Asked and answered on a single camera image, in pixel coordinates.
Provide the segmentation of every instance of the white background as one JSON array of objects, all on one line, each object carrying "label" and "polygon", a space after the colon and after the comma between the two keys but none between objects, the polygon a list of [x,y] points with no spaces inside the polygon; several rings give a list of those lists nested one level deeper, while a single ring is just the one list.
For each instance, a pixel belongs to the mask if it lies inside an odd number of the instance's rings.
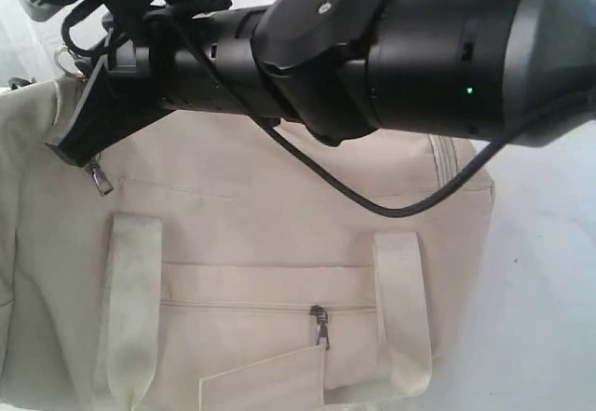
[{"label": "white background", "polygon": [[[52,77],[60,18],[32,24],[14,3],[0,0],[0,77],[9,65]],[[79,33],[91,43],[99,30]],[[490,170],[493,226],[459,346],[408,409],[594,410],[596,125],[546,149],[510,147]]]}]

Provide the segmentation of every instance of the canvas bag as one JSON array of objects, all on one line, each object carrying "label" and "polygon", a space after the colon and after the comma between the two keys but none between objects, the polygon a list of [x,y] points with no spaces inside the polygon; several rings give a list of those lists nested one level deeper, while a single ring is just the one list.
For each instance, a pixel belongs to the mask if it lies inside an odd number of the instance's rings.
[{"label": "canvas bag", "polygon": [[[115,192],[44,146],[80,87],[0,98],[0,393],[32,409],[319,409],[412,396],[454,343],[493,205],[481,172],[432,211],[375,216],[242,116],[177,112],[102,155]],[[398,207],[468,142],[281,131]],[[330,350],[309,311],[329,313]]]}]

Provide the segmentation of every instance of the metal ring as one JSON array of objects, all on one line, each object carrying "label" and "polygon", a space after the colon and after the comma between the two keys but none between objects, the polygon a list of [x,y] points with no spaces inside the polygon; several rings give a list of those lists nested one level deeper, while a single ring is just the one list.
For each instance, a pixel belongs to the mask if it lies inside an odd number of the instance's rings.
[{"label": "metal ring", "polygon": [[63,53],[67,53],[68,55],[70,55],[73,60],[77,59],[77,56],[74,52],[68,49],[66,45],[62,45],[54,52],[54,64],[58,66],[58,68],[61,69],[69,77],[78,79],[85,78],[85,75],[81,73],[79,70],[76,70],[76,72],[70,71],[62,65],[62,63],[60,62],[60,55],[62,55]]}]

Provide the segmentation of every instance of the zipper pull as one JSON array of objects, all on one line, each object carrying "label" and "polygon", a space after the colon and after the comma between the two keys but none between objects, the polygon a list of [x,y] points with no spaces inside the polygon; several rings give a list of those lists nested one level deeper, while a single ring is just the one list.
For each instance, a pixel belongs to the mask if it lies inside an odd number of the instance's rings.
[{"label": "zipper pull", "polygon": [[327,343],[326,350],[331,348],[329,341],[329,313],[321,306],[313,306],[310,309],[310,316],[314,316],[317,320],[317,346],[320,346],[320,340],[325,339]]},{"label": "zipper pull", "polygon": [[97,155],[94,157],[86,166],[85,171],[91,175],[93,179],[93,183],[97,186],[97,190],[100,191],[102,197],[110,194],[114,190],[114,186],[110,183],[109,178],[102,170],[102,166],[100,166],[100,157]]}]

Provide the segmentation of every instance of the screw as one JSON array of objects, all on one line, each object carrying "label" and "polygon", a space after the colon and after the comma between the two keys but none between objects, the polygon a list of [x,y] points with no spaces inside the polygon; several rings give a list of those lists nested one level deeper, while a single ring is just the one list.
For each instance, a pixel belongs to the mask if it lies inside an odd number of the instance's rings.
[{"label": "screw", "polygon": [[329,12],[333,7],[333,4],[330,3],[329,1],[325,1],[323,4],[321,4],[318,7],[318,14],[319,15],[324,15],[325,13]]}]

